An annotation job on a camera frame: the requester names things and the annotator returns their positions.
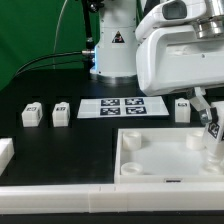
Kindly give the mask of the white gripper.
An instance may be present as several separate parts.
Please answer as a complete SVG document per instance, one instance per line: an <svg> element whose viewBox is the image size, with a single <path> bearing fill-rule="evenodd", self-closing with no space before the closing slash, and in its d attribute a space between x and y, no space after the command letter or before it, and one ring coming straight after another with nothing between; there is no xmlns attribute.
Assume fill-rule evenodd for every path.
<svg viewBox="0 0 224 224"><path fill-rule="evenodd" d="M198 39L192 26L160 28L139 46L136 68L147 96L183 92L203 125L212 122L204 88L224 85L224 37Z"/></svg>

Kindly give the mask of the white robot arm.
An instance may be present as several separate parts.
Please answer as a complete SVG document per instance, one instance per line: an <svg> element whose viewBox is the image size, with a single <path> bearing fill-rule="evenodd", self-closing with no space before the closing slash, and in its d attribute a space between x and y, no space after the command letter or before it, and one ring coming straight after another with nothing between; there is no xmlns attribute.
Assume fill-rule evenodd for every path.
<svg viewBox="0 0 224 224"><path fill-rule="evenodd" d="M148 96L185 92L203 123L221 113L204 99L224 86L224 0L87 0L100 40L84 54L90 77L136 80Z"/></svg>

